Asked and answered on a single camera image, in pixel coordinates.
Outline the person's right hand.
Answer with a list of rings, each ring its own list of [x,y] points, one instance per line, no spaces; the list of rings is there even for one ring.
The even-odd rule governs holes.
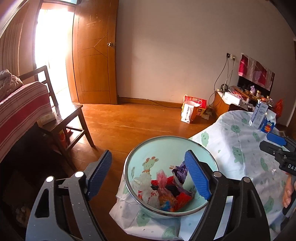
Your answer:
[[[282,203],[285,208],[287,208],[291,202],[292,193],[295,190],[295,185],[292,185],[292,176],[286,173],[287,181],[284,188],[284,193],[282,197]]]

